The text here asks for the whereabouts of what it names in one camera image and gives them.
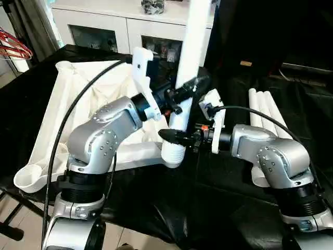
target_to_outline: black table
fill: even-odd
[[[5,142],[0,188],[43,202],[45,189],[27,194],[12,179],[29,160],[57,77],[55,63],[115,60],[123,55],[67,45],[0,90],[0,139]],[[253,76],[213,75],[224,104],[248,107],[248,89],[270,90],[288,127],[309,150],[329,201],[333,202],[330,147],[333,93],[314,87]],[[189,124],[202,120],[194,109]],[[227,111],[226,126],[249,124],[243,111]],[[102,216],[109,222],[176,243],[181,249],[282,249],[286,234],[269,190],[254,186],[251,166],[228,153],[186,152],[176,169],[156,165],[115,174]],[[52,183],[51,200],[59,192]]]

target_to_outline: cabinet door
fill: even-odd
[[[65,44],[130,53],[125,18],[62,9],[52,12]]]
[[[170,44],[177,43],[177,41],[182,43],[185,37],[186,26],[127,18],[127,31],[129,33],[130,52],[132,54],[135,47],[147,47],[146,43],[149,39],[151,41],[166,39],[166,41],[169,42],[169,46],[172,46]],[[203,50],[201,52],[201,66],[203,66],[206,58],[210,33],[211,29],[206,29]],[[161,51],[161,46],[159,46],[155,52],[159,54],[163,53],[163,51]]]

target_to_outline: white pvc pipe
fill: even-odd
[[[180,63],[178,67],[176,89],[198,75],[203,40],[211,9],[211,0],[191,0],[187,20],[185,39],[183,41]],[[169,121],[170,129],[186,131],[192,98],[180,103],[183,112],[172,113]],[[185,155],[185,147],[163,142],[162,158],[168,167],[178,167]]]
[[[255,89],[249,89],[249,104],[250,108],[260,111],[259,102],[257,98],[257,91]],[[251,126],[262,128],[261,117],[256,114],[250,113],[250,124]],[[266,188],[270,186],[267,183],[263,171],[258,165],[253,165],[251,170],[251,177],[253,184],[256,186],[259,186],[261,188],[264,187]]]
[[[260,111],[257,99],[257,91],[255,89],[249,90],[249,103],[250,103],[250,108]],[[251,126],[262,128],[262,122],[260,116],[250,113],[250,122]]]
[[[272,117],[270,110],[266,104],[264,93],[262,91],[257,92],[257,98],[258,98],[258,102],[259,102],[260,112],[264,113],[265,115],[267,115],[269,117]],[[272,122],[268,121],[267,119],[265,119],[263,117],[261,118],[261,121],[262,121],[262,126],[264,129],[270,130],[275,135],[277,135],[275,126]]]
[[[272,115],[272,118],[274,118],[275,120],[277,120],[278,122],[280,122],[282,125],[287,126],[278,107],[276,106],[276,103],[271,95],[271,93],[269,91],[265,91],[264,92],[264,97],[265,97],[265,101],[266,104],[270,110],[270,113]],[[275,129],[277,132],[277,135],[280,138],[285,138],[285,139],[292,139],[291,135],[288,134],[286,131],[284,131],[282,128],[280,128],[279,126],[275,125]]]

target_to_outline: shelf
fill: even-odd
[[[144,14],[140,2],[140,0],[56,0],[55,3],[51,4],[51,8],[186,25],[189,9],[188,0],[183,2],[166,1],[164,13],[159,15]],[[215,4],[212,4],[207,23],[209,29],[213,27],[214,12]]]

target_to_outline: tiled floor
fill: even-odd
[[[0,203],[0,221],[4,221],[17,204],[17,201],[5,196]],[[21,241],[14,241],[0,234],[1,250],[40,249],[42,233],[42,218],[40,216],[26,207],[22,207],[10,226],[22,229],[24,238]],[[123,243],[130,244],[138,250],[179,250],[175,245],[167,244],[158,238],[108,223],[103,250],[115,250]]]

